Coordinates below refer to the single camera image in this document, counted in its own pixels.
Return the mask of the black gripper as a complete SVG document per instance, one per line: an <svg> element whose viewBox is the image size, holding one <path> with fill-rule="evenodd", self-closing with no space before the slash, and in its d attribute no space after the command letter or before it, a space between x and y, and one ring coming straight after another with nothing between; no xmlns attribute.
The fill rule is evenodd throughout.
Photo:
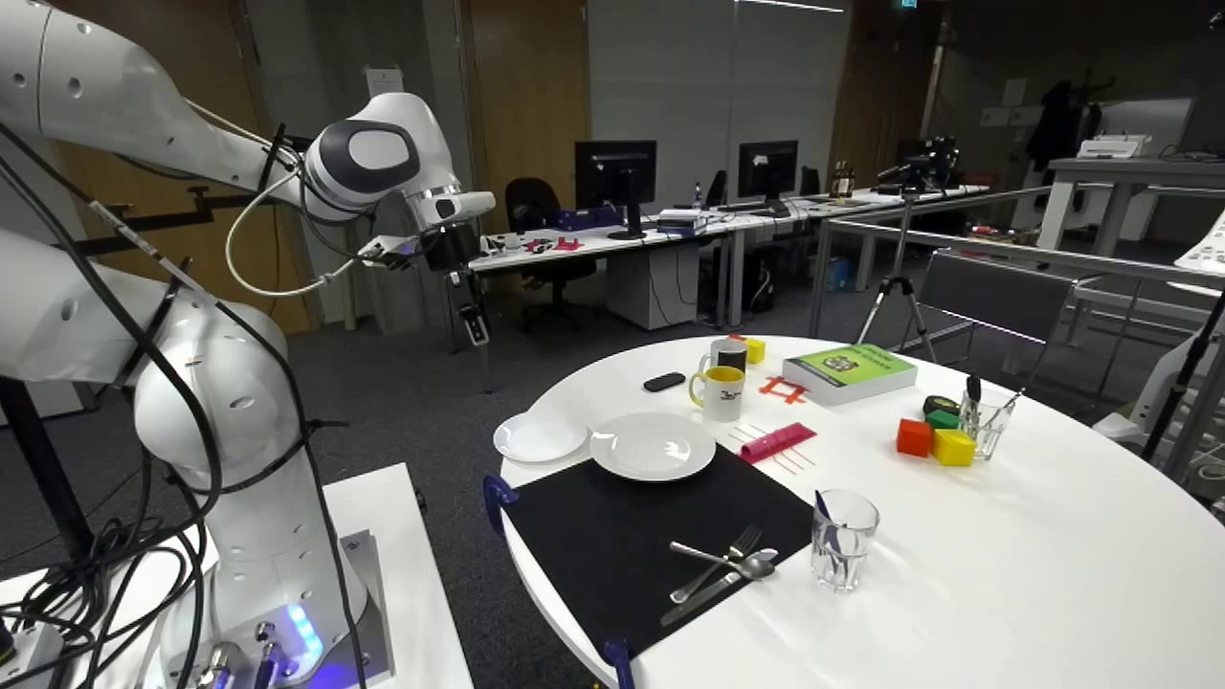
<svg viewBox="0 0 1225 689"><path fill-rule="evenodd" d="M478 280L461 271L478 258L478 235L470 226L437 226L421 235L423 266L449 271L449 301L455 332L466 332L470 350L488 346L488 325L478 295Z"/></svg>

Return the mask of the white robot base platform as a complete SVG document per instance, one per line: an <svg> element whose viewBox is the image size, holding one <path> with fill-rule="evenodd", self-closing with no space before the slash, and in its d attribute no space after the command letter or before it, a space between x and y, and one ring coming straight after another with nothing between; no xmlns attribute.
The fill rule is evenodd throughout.
<svg viewBox="0 0 1225 689"><path fill-rule="evenodd" d="M227 496L210 536L103 577L103 615L25 614L5 689L470 689L401 463L306 467Z"/></svg>

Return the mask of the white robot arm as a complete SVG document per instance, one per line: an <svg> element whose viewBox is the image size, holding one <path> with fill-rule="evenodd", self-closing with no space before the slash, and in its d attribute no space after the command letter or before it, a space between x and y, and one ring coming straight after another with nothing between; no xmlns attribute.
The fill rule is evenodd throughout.
<svg viewBox="0 0 1225 689"><path fill-rule="evenodd" d="M460 231L492 200L460 184L433 109L380 91L279 153L206 121L136 41L47 0L0 0L0 121L283 200L349 223L385 200L415 235ZM368 588L318 496L283 332L204 286L158 282L21 235L0 239L0 375L124 382L136 439L200 496L218 567L165 615L158 652L187 676L210 644L309 680Z"/></svg>

